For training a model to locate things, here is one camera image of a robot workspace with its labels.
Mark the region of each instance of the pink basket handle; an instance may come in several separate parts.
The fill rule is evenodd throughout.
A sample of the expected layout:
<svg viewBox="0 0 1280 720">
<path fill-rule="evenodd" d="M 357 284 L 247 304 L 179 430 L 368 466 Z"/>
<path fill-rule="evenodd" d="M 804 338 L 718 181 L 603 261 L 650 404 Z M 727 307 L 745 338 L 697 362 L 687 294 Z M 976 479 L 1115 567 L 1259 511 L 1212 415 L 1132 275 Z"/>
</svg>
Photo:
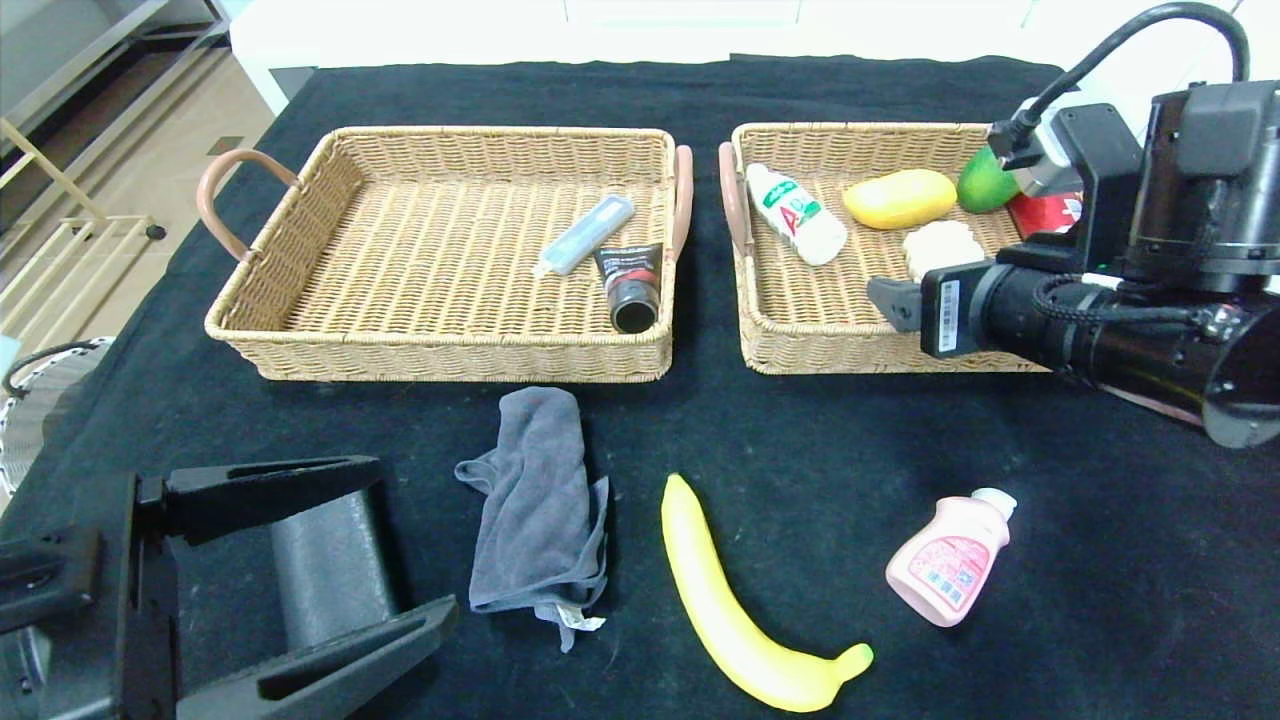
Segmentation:
<svg viewBox="0 0 1280 720">
<path fill-rule="evenodd" d="M 678 260 L 689 240 L 689 220 L 694 211 L 694 151 L 687 145 L 676 147 L 676 227 L 671 249 Z"/>
<path fill-rule="evenodd" d="M 728 237 L 739 255 L 750 255 L 751 236 L 746 213 L 742 209 L 742 193 L 739 192 L 737 160 L 733 156 L 733 143 L 721 142 L 721 201 L 724 204 L 724 220 L 728 223 Z"/>
<path fill-rule="evenodd" d="M 257 150 L 250 150 L 248 147 L 239 147 L 236 150 L 229 150 L 223 152 L 214 161 L 209 164 L 205 169 L 205 174 L 200 176 L 200 184 L 196 186 L 196 209 L 200 211 L 200 219 L 205 222 L 205 227 L 209 232 L 218 238 L 218 242 L 223 243 L 223 247 L 232 254 L 232 258 L 237 260 L 243 260 L 248 255 L 248 249 L 241 242 L 241 238 L 236 237 L 236 233 L 227 229 L 227 224 L 223 219 L 218 217 L 218 211 L 214 209 L 214 192 L 218 191 L 218 183 L 223 181 L 223 177 L 230 172 L 230 169 L 244 160 L 253 160 L 259 165 L 262 165 L 271 172 L 273 176 L 280 178 L 280 182 L 293 187 L 298 186 L 298 176 L 293 174 L 292 170 L 284 165 L 276 163 L 270 155 L 260 152 Z"/>
</svg>

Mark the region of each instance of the yellow banana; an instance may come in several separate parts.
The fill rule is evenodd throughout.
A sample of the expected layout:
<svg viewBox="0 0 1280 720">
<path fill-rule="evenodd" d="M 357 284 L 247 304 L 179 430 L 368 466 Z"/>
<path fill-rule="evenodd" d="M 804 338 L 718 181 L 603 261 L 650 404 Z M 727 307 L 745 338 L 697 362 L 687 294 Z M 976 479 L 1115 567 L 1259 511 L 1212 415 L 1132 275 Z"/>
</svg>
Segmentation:
<svg viewBox="0 0 1280 720">
<path fill-rule="evenodd" d="M 782 647 L 760 632 L 724 579 L 698 496 L 676 473 L 667 477 L 662 497 L 662 539 L 703 647 L 730 680 L 760 702 L 792 712 L 822 710 L 845 680 L 872 664 L 867 644 L 826 660 Z"/>
</svg>

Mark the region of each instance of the wicker weave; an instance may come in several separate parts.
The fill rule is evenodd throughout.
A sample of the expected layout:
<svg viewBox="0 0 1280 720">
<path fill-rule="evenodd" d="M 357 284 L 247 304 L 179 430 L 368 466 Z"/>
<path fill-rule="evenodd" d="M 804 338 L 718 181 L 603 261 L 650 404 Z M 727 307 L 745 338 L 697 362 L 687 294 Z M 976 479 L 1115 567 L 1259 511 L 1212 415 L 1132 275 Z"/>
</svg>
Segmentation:
<svg viewBox="0 0 1280 720">
<path fill-rule="evenodd" d="M 205 319 L 289 380 L 644 382 L 671 365 L 675 143 L 653 129 L 366 127 L 325 136 Z M 609 246 L 663 243 L 660 309 L 609 324 L 590 261 L 541 249 L 605 193 Z"/>
<path fill-rule="evenodd" d="M 836 259 L 814 268 L 791 250 L 759 213 L 735 245 L 742 357 L 765 374 L 947 373 L 1038 369 L 1020 357 L 982 352 L 936 360 L 920 351 L 919 333 L 897 333 L 867 297 L 873 275 L 908 279 L 906 231 L 876 231 L 849 218 L 841 192 L 855 182 L 908 168 L 955 178 L 982 147 L 986 126 L 937 123 L 753 123 L 733 131 L 736 173 L 750 163 L 796 178 L 850 229 Z M 1007 213 L 983 215 L 959 206 L 946 219 L 963 220 L 988 255 L 1018 241 Z"/>
</svg>

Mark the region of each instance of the green mango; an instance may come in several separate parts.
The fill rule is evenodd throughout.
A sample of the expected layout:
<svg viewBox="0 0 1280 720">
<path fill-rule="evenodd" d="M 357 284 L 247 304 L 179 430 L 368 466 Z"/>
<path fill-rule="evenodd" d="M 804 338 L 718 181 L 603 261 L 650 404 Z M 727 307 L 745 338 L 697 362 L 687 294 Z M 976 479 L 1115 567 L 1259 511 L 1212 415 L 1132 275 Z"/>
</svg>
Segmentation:
<svg viewBox="0 0 1280 720">
<path fill-rule="evenodd" d="M 1018 195 L 1018 181 L 1014 173 L 1000 168 L 989 145 L 969 159 L 969 164 L 956 181 L 956 200 L 970 213 L 989 213 L 1002 206 Z"/>
</svg>

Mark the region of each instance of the pink lotion bottle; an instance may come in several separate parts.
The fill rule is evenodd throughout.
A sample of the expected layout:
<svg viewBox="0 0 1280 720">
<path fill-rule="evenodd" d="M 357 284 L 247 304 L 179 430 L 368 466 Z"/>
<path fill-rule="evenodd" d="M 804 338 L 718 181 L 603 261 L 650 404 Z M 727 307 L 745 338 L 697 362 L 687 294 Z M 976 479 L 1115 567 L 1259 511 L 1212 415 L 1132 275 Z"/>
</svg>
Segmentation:
<svg viewBox="0 0 1280 720">
<path fill-rule="evenodd" d="M 982 592 L 996 553 L 1009 544 L 1007 523 L 1016 506 L 996 488 L 943 497 L 933 520 L 893 553 L 884 579 L 929 623 L 955 625 Z"/>
</svg>

